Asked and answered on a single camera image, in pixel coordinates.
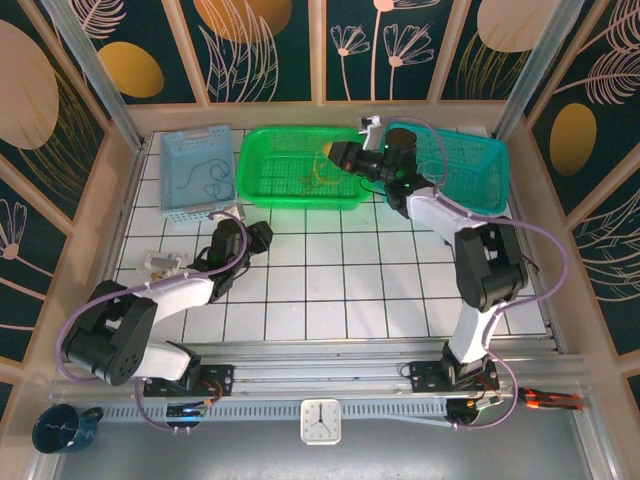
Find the clock face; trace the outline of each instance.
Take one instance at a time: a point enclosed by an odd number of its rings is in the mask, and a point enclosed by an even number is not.
[[[334,445],[342,436],[340,402],[305,400],[301,405],[300,437],[308,445]]]

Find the blue basket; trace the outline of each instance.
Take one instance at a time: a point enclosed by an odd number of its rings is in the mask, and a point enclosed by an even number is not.
[[[437,182],[442,176],[442,154],[433,133],[426,127],[395,122],[387,126],[406,128],[418,137],[418,173]],[[474,212],[498,215],[509,197],[509,153],[499,140],[438,130],[449,158],[447,183],[442,192]]]
[[[160,210],[175,224],[200,222],[235,203],[228,125],[165,133],[160,151]]]

